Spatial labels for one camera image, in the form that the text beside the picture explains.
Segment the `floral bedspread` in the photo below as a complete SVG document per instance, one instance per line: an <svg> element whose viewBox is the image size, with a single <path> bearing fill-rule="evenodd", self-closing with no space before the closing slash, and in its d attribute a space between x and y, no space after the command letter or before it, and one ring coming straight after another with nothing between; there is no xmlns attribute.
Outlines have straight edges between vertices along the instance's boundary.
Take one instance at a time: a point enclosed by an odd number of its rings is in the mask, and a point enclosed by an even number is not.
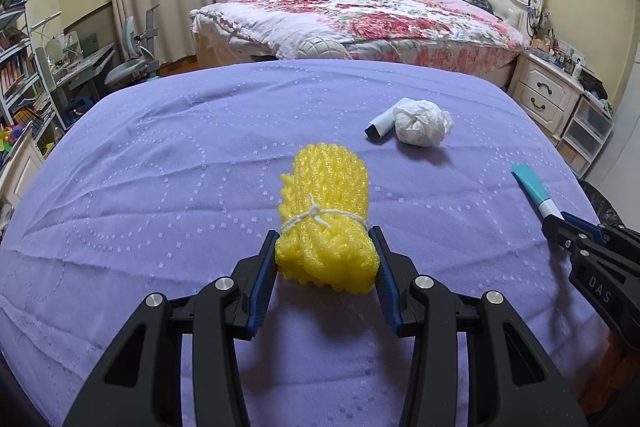
<svg viewBox="0 0 640 427"><path fill-rule="evenodd" d="M316 37L345 58L483 74L524 49L517 29L462 0L230 0L191 12L193 31L294 59Z"/></svg>

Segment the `yellow foam mesh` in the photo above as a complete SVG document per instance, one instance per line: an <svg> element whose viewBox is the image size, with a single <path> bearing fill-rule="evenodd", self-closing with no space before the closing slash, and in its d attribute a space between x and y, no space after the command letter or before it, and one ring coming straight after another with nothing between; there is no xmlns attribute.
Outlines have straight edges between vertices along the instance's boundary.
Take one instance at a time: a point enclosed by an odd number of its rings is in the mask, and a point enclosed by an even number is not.
<svg viewBox="0 0 640 427"><path fill-rule="evenodd" d="M309 194L322 209L334 208L367 219L369 173L354 153L335 144L307 145L293 161L293 174L282 174L282 222L308 212ZM284 233L276 242L276 263L286 279L301 284L331 285L336 291L368 293L380 259L367 230L352 217L321 214L331 228L313 217Z"/></svg>

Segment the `silver screw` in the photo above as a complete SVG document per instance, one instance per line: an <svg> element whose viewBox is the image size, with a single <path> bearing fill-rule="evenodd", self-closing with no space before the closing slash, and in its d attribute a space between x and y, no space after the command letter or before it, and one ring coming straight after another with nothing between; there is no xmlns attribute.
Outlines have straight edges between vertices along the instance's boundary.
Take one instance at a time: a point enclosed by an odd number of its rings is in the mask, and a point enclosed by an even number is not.
<svg viewBox="0 0 640 427"><path fill-rule="evenodd" d="M150 308L155 308L162 304L162 296L159 293L152 293L145 299L145 304Z"/></svg>
<svg viewBox="0 0 640 427"><path fill-rule="evenodd" d="M486 299L491 302L491 304L502 304L504 301L504 297L500 292L490 291L486 295Z"/></svg>
<svg viewBox="0 0 640 427"><path fill-rule="evenodd" d="M216 281L216 288L221 292L233 288L234 280L231 277L221 277Z"/></svg>
<svg viewBox="0 0 640 427"><path fill-rule="evenodd" d="M433 279L426 275L418 275L418 277L415 278L415 285L418 286L418 288L428 290L433 287Z"/></svg>

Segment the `lavender fabric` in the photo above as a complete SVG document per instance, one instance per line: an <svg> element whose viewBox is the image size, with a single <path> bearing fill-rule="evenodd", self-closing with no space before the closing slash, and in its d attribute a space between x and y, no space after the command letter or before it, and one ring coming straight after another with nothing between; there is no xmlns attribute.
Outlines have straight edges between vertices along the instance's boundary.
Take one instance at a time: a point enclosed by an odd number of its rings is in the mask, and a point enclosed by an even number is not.
<svg viewBox="0 0 640 427"><path fill-rule="evenodd" d="M402 97L448 110L452 133L415 148L371 118ZM510 169L528 162L561 210L596 222L562 158L497 87L402 64L301 60L156 80L99 102L51 153L0 249L0 346L54 427L130 313L152 291L190 295L257 253L277 229L298 149L336 142L369 169L369 222L450 290L502 292L579 393L606 328L568 283ZM412 340L375 292L278 278L266 321L236 342L254 427L397 425ZM466 425L465 346L459 425ZM191 373L184 348L183 388ZM184 416L194 425L193 399Z"/></svg>

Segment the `teal and white tube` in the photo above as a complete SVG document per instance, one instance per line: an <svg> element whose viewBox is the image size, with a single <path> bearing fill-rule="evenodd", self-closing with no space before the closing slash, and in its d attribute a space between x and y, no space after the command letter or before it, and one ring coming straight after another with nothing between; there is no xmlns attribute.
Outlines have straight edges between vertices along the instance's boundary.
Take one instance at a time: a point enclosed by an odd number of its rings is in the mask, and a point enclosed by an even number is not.
<svg viewBox="0 0 640 427"><path fill-rule="evenodd" d="M564 219L542 182L529 165L526 163L514 164L511 166L511 172L516 176L520 186L524 188L531 201L537 206L543 218L553 214L560 219Z"/></svg>

